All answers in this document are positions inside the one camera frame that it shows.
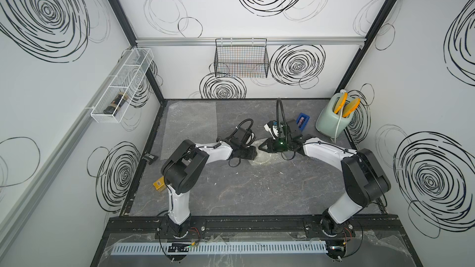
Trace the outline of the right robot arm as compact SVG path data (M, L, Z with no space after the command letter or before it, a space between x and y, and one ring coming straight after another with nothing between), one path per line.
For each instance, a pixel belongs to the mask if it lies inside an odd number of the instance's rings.
M345 222L391 189L376 156L366 148L347 149L312 135L303 135L293 121L270 121L264 129L271 137L259 146L259 150L299 153L342 172L345 192L322 214L320 224L326 236L339 235Z

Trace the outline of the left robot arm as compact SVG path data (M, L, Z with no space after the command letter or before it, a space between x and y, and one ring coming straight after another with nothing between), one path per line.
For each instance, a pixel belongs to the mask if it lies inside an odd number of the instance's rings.
M231 159L254 160L255 135L251 128L235 128L234 132L215 143L199 144L184 140L162 166L164 183L168 190L169 209L166 214L167 231L174 237L187 235L190 225L190 191L198 182L205 165Z

